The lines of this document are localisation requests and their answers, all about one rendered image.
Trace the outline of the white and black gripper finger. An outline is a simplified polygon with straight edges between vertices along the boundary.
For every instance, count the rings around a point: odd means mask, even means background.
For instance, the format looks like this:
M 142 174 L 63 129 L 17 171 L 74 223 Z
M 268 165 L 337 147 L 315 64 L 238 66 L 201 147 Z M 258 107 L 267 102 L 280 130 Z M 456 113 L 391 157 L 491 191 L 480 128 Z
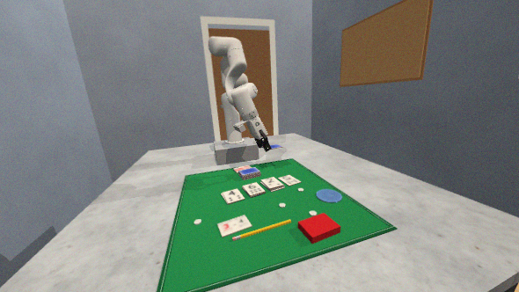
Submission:
M 270 144 L 268 142 L 267 136 L 263 133 L 262 130 L 260 130 L 259 132 L 262 135 L 262 138 L 261 138 L 260 141 L 262 142 L 262 146 L 263 146 L 265 152 L 271 150 L 271 146 L 270 146 Z M 262 139 L 264 139 L 264 140 L 262 141 Z
M 262 148 L 262 142 L 259 139 L 254 138 L 259 148 Z

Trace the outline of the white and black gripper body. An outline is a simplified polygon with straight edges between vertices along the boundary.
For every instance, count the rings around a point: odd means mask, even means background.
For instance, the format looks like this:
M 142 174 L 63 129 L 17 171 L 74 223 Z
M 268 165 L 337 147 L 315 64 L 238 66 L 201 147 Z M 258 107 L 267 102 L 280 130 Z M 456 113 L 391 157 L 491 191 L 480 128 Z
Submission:
M 260 134 L 260 130 L 263 131 L 265 135 L 268 135 L 259 115 L 254 117 L 253 119 L 246 122 L 246 125 L 252 135 L 252 137 L 261 140 L 262 135 Z

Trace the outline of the yellow pencil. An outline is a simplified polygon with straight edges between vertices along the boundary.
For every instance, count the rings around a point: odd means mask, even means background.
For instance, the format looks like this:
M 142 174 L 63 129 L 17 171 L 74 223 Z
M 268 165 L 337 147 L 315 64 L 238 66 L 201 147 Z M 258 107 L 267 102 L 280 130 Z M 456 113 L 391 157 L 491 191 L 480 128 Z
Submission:
M 241 238 L 249 237 L 251 235 L 255 235 L 255 234 L 258 234 L 258 233 L 266 231 L 266 230 L 271 230 L 273 228 L 280 227 L 280 226 L 288 224 L 288 223 L 291 223 L 291 221 L 287 220 L 287 221 L 284 221 L 284 222 L 281 222 L 281 223 L 277 223 L 277 224 L 274 224 L 274 225 L 271 225 L 271 226 L 268 226 L 268 227 L 265 227 L 265 228 L 262 228 L 262 229 L 259 229 L 259 230 L 251 231 L 251 232 L 245 233 L 243 235 L 233 237 L 232 239 L 233 239 L 233 241 L 236 241 L 236 240 L 239 240 Z

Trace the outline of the red flat block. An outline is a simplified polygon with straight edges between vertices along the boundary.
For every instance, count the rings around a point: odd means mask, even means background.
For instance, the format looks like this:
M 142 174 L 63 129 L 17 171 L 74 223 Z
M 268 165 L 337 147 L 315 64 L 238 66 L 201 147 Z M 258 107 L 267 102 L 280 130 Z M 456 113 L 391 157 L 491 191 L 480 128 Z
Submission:
M 298 222 L 298 229 L 312 244 L 340 233 L 340 226 L 325 213 Z

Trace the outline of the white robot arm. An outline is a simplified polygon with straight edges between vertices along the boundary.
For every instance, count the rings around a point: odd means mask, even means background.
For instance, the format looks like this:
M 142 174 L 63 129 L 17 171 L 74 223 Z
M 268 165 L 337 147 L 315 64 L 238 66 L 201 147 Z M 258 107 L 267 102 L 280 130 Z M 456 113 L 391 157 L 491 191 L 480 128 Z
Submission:
M 240 40 L 235 38 L 212 36 L 208 39 L 208 49 L 212 55 L 225 56 L 221 60 L 220 65 L 223 88 L 226 90 L 221 97 L 227 133 L 226 143 L 237 144 L 244 142 L 245 139 L 242 139 L 241 133 L 246 129 L 243 124 L 258 115 L 256 107 L 252 102 L 256 98 L 258 91 L 254 84 L 248 83 L 247 76 L 243 74 L 247 64 L 242 44 Z M 239 88 L 241 89 L 239 90 Z M 242 121 L 240 121 L 238 112 L 241 115 Z

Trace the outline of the blue flat disc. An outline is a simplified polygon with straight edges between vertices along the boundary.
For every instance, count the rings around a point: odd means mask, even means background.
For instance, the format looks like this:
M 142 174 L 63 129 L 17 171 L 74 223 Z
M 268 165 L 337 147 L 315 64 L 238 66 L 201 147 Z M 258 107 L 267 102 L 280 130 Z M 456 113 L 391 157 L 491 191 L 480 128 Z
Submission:
M 331 189 L 322 189 L 317 191 L 316 196 L 324 202 L 335 203 L 342 200 L 342 195 Z

